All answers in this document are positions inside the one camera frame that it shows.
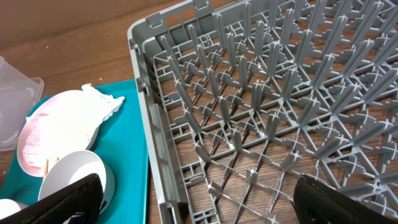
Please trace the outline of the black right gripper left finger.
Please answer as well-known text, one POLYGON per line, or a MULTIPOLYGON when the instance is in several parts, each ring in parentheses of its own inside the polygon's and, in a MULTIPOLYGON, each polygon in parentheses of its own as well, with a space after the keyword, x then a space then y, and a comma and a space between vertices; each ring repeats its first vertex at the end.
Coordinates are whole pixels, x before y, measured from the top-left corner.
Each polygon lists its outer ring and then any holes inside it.
POLYGON ((100 215, 103 187, 98 174, 92 173, 56 191, 1 223, 96 223, 100 215))

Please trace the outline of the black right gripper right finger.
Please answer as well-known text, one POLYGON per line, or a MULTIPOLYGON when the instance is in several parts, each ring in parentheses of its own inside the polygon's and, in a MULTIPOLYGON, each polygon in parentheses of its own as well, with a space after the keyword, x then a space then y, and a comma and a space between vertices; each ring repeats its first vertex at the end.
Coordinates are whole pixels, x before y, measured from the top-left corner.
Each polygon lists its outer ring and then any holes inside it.
POLYGON ((307 175, 298 178, 292 206, 300 224, 397 223, 307 175))

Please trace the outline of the small white cup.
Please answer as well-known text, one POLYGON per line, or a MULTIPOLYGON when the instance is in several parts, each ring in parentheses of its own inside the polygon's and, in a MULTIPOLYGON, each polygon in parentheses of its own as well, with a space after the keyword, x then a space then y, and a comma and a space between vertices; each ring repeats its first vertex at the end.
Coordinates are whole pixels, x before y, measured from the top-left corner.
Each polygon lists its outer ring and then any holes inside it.
POLYGON ((24 205, 11 199, 0 199, 0 219, 11 216, 24 208, 24 205))

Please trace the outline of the white napkin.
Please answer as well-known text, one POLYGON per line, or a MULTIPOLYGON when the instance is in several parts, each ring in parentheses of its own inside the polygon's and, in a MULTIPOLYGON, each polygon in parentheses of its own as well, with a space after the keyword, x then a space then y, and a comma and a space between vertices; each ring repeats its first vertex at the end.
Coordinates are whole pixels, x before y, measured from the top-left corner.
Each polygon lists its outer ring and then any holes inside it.
POLYGON ((123 105, 125 97, 106 95, 90 84, 59 93, 26 117, 21 142, 22 160, 43 168, 45 161, 84 151, 95 131, 123 105))

